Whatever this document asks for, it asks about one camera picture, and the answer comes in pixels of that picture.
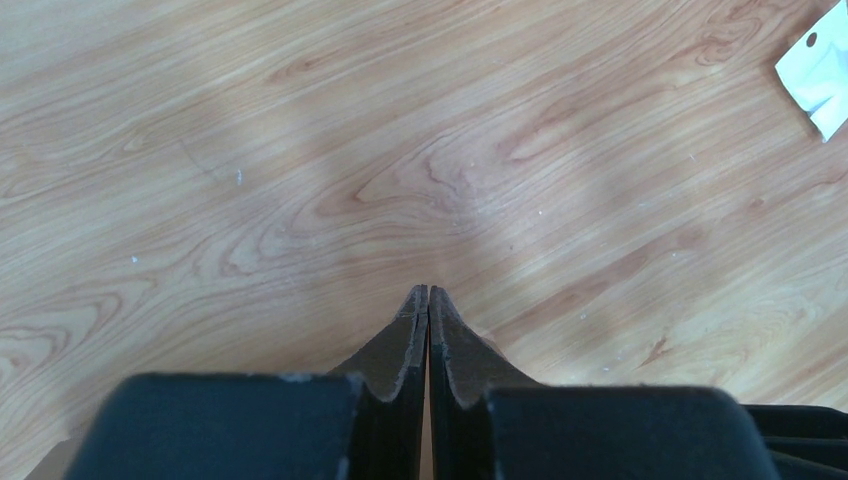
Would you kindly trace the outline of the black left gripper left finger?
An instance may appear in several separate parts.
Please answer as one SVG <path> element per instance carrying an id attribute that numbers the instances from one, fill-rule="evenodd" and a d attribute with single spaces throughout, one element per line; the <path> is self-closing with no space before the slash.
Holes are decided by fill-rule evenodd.
<path id="1" fill-rule="evenodd" d="M 109 395 L 69 479 L 415 479 L 428 291 L 327 373 L 144 373 Z"/>

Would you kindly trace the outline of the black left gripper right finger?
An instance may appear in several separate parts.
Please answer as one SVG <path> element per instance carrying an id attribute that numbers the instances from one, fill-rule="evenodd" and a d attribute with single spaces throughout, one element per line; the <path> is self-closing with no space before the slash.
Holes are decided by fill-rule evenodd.
<path id="1" fill-rule="evenodd" d="M 752 418 L 692 386 L 553 387 L 506 361 L 429 299 L 434 473 L 439 479 L 775 479 Z"/>

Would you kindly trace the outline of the small white paper packet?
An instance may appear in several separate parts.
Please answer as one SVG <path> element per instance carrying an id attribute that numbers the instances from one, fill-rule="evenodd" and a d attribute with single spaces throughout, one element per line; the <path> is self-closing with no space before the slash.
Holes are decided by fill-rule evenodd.
<path id="1" fill-rule="evenodd" d="M 847 121 L 847 2 L 838 1 L 775 65 L 778 78 L 822 141 Z"/>

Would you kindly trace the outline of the brown cardboard box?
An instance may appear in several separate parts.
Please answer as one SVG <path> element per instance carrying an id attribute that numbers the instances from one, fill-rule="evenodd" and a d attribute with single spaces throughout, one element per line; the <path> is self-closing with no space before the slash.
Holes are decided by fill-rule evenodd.
<path id="1" fill-rule="evenodd" d="M 62 480 L 73 462 L 82 438 L 57 443 L 26 476 L 26 480 Z"/>

